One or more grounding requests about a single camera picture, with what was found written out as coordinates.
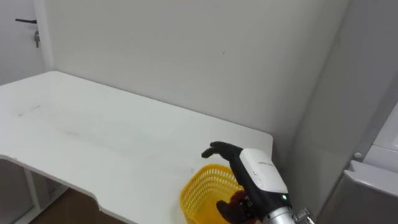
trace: floor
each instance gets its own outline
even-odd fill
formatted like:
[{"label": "floor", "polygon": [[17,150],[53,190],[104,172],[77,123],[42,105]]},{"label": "floor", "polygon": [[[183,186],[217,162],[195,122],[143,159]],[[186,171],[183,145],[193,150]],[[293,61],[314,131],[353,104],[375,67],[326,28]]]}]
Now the floor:
[{"label": "floor", "polygon": [[123,224],[100,212],[94,199],[68,189],[30,224]]}]

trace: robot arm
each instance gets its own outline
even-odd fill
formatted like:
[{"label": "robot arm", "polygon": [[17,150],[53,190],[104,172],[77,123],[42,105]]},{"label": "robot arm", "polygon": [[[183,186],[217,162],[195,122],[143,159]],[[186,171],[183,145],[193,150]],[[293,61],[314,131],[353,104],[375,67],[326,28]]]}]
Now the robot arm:
[{"label": "robot arm", "polygon": [[213,154],[219,154],[229,162],[238,184],[247,195],[239,203],[217,203],[217,209],[225,220],[233,224],[245,223],[253,218],[268,224],[309,220],[306,210],[297,215],[292,213],[287,187],[267,154],[258,149],[213,142],[201,156],[209,158]]}]

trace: door handle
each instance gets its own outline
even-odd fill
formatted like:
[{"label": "door handle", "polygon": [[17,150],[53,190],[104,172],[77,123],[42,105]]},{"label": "door handle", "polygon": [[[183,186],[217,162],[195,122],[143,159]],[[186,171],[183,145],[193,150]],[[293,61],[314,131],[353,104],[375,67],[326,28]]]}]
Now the door handle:
[{"label": "door handle", "polygon": [[26,23],[30,23],[30,24],[37,24],[37,20],[36,19],[34,19],[34,20],[27,20],[27,19],[15,19],[15,21],[17,21],[17,22],[26,22]]}]

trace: white desk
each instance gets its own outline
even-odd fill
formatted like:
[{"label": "white desk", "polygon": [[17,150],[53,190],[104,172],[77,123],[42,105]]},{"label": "white desk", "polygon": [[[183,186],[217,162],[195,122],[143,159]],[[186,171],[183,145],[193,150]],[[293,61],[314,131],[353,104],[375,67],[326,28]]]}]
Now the white desk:
[{"label": "white desk", "polygon": [[60,72],[0,86],[0,158],[92,196],[127,223],[182,222],[178,196],[212,141],[271,155],[253,129]]}]

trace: plastic basket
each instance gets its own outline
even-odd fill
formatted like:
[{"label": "plastic basket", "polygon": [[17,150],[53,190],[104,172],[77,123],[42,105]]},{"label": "plastic basket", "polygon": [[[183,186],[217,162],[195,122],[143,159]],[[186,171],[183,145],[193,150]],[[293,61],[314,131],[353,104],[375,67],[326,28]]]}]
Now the plastic basket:
[{"label": "plastic basket", "polygon": [[188,224],[227,224],[218,213],[216,202],[229,202],[242,187],[231,169],[210,164],[200,169],[182,189],[180,206]]}]

